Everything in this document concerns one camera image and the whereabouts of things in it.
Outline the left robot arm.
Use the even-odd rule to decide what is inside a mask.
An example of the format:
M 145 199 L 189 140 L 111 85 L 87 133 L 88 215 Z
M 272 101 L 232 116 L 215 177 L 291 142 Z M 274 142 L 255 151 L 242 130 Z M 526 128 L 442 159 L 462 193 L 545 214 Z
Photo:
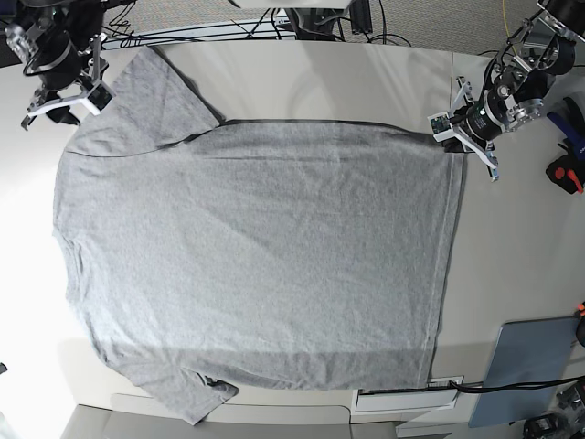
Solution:
M 484 68 L 479 90 L 464 76 L 451 108 L 428 118 L 434 139 L 449 152 L 474 153 L 499 178 L 495 138 L 543 114 L 557 76 L 575 65 L 575 46 L 584 39 L 582 1 L 539 1 Z

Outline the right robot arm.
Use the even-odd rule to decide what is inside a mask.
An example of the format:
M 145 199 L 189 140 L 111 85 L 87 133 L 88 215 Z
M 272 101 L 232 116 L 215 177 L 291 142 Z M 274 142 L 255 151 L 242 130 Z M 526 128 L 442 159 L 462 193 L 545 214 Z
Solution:
M 40 115 L 54 123 L 80 125 L 70 112 L 82 105 L 97 116 L 114 97 L 103 81 L 109 63 L 101 57 L 107 10 L 118 1 L 22 1 L 5 28 L 7 46 L 24 64 L 23 75 L 37 77 L 21 127 Z

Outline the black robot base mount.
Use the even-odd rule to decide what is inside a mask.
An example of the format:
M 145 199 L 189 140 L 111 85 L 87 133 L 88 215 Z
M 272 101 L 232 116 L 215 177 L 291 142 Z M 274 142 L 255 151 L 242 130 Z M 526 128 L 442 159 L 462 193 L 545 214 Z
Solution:
M 341 20 L 347 13 L 347 8 L 273 9 L 271 24 L 278 39 L 288 36 L 304 41 L 345 42 Z

